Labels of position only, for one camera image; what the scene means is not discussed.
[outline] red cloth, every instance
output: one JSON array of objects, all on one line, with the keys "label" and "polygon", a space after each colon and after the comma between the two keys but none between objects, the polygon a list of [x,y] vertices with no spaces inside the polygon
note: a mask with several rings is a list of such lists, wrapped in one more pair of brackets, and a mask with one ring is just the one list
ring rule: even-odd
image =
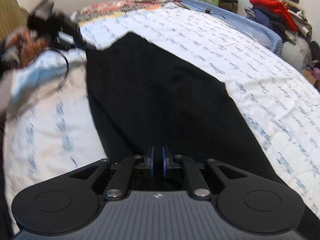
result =
[{"label": "red cloth", "polygon": [[271,0],[250,0],[250,3],[256,6],[263,6],[269,11],[281,16],[290,31],[297,32],[299,30],[283,3]]}]

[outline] blue printed pattern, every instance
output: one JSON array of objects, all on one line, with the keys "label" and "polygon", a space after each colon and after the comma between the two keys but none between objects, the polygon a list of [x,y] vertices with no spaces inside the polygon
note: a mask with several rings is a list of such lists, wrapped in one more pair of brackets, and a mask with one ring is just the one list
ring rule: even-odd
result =
[{"label": "blue printed pattern", "polygon": [[[119,17],[102,18],[81,26],[84,38],[98,49],[109,47],[128,31],[141,35],[224,82],[228,94],[235,101],[276,173],[319,216],[320,95],[311,84],[272,52],[208,14],[167,6],[159,10],[133,11]],[[85,128],[76,121],[88,120],[94,127],[87,104],[84,75],[85,72],[77,85],[71,85],[77,79],[70,75],[70,83],[56,98],[43,102],[43,108],[35,107],[35,121],[31,123],[34,126],[33,136],[38,138],[37,143],[33,141],[36,144],[34,163],[39,173],[38,180],[84,165],[90,160],[88,153],[94,155],[92,158],[101,157],[100,149],[92,149],[92,137],[89,136],[94,132],[83,131]],[[28,80],[29,73],[17,76],[12,90],[15,98],[19,99],[16,95],[28,84]],[[80,101],[75,100],[76,104],[73,105],[70,102],[72,98],[78,98],[85,104],[81,105]],[[43,116],[48,120],[52,119],[52,115],[55,118],[51,130],[45,133],[39,128],[39,118]],[[14,135],[20,130],[21,124],[27,127],[25,118],[24,115],[19,117],[6,128],[5,163],[11,174],[6,177],[6,182],[10,193],[13,192],[12,188],[17,191],[36,182],[36,179],[30,179],[21,185],[12,176],[22,159],[18,141],[20,138],[31,140],[31,136]],[[56,163],[65,161],[55,166],[59,172],[50,170],[45,176],[40,172],[44,166],[41,161],[46,158],[43,157],[44,151],[40,149],[39,141],[51,145],[54,141],[55,145],[59,145],[52,157]],[[23,150],[22,154],[32,155],[31,146],[28,152]],[[87,152],[81,151],[82,148],[86,148]],[[80,160],[84,157],[80,156],[80,151],[86,156],[82,162]],[[19,158],[9,158],[12,153]]]}]

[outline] silver bolt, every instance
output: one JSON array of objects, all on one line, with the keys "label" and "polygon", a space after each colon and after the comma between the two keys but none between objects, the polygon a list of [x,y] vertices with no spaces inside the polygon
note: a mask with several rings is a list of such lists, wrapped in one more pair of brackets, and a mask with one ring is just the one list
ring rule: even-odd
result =
[{"label": "silver bolt", "polygon": [[194,194],[198,197],[206,197],[210,194],[210,191],[205,188],[198,188],[194,191]]},{"label": "silver bolt", "polygon": [[120,197],[122,194],[122,192],[119,190],[119,189],[109,189],[107,192],[106,192],[106,195],[108,197]]}]

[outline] black cord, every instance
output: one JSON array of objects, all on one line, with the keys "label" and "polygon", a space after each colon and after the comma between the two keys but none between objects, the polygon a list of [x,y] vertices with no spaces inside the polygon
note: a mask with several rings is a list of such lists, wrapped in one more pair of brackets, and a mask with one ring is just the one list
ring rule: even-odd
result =
[{"label": "black cord", "polygon": [[[204,12],[204,13],[205,13],[205,11],[204,11],[203,9],[201,9],[201,8],[199,8],[199,7],[197,7],[197,6],[194,6],[193,4],[186,3],[186,2],[182,2],[182,3],[185,3],[185,4],[187,4],[187,5],[190,5],[190,6],[196,7],[197,9],[201,10],[201,12]],[[225,17],[224,17],[223,15],[218,14],[218,13],[209,13],[209,14],[216,14],[216,15],[220,15],[221,17],[223,17],[223,18],[225,19]]]},{"label": "black cord", "polygon": [[66,64],[67,64],[67,71],[63,77],[63,80],[61,81],[61,83],[54,89],[52,89],[50,92],[46,93],[45,95],[43,95],[41,98],[37,98],[36,100],[34,100],[33,102],[31,102],[30,104],[28,104],[25,108],[23,108],[22,111],[18,111],[17,113],[15,113],[14,115],[10,116],[7,118],[7,120],[11,120],[13,118],[15,118],[17,115],[20,115],[22,114],[25,110],[31,108],[32,106],[35,106],[38,102],[40,101],[43,101],[45,99],[48,99],[50,96],[52,96],[55,92],[57,92],[58,90],[60,90],[61,88],[63,88],[63,86],[66,84],[67,82],[67,78],[68,78],[68,75],[69,75],[69,70],[70,70],[70,66],[69,66],[69,62],[68,62],[68,59],[60,52],[60,50],[58,49],[55,49],[55,48],[46,48],[43,52],[45,51],[48,51],[48,50],[51,50],[51,51],[55,51],[57,52],[58,54],[60,54],[66,61]]}]

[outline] bed sheet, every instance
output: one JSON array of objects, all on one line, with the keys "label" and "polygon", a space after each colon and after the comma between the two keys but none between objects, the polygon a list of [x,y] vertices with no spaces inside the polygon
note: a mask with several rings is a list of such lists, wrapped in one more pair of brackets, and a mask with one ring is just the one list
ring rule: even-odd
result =
[{"label": "bed sheet", "polygon": [[[109,47],[129,31],[224,82],[275,172],[319,217],[320,94],[298,71],[214,17],[176,6],[128,12],[81,27],[83,37],[99,49]],[[78,53],[82,60],[80,67],[73,69],[81,74],[73,76],[72,72],[68,77],[77,84],[76,88],[65,86],[63,93],[39,101],[34,109],[6,124],[4,162],[9,203],[18,191],[31,184],[104,156],[86,99],[84,56],[79,51],[66,55],[71,57],[72,53]],[[49,55],[44,55],[29,71],[52,72],[57,65],[51,59],[45,68],[48,59]],[[56,61],[58,66],[63,65],[62,60]],[[28,72],[16,73],[13,97],[16,91],[23,94],[28,86],[29,82],[19,82],[30,75],[23,71]],[[63,110],[65,124],[60,122],[61,102],[63,107],[68,106]],[[63,139],[60,125],[66,127],[70,137],[74,134],[72,138],[77,138],[73,144]]]}]

